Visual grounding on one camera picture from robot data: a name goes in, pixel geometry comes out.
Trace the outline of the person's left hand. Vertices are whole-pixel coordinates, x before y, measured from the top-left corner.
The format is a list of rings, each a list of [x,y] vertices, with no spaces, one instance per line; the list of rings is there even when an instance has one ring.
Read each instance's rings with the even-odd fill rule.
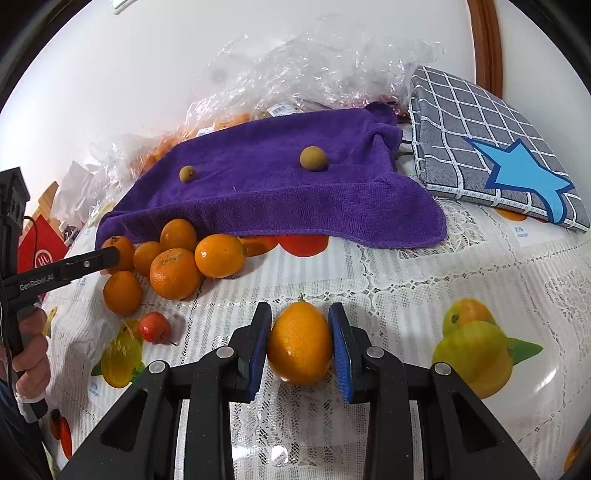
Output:
[[[50,381],[48,342],[43,334],[46,319],[46,313],[42,309],[34,307],[30,315],[19,323],[21,334],[28,336],[29,342],[24,350],[12,360],[12,365],[15,372],[23,373],[16,382],[16,391],[25,399],[39,397]]]

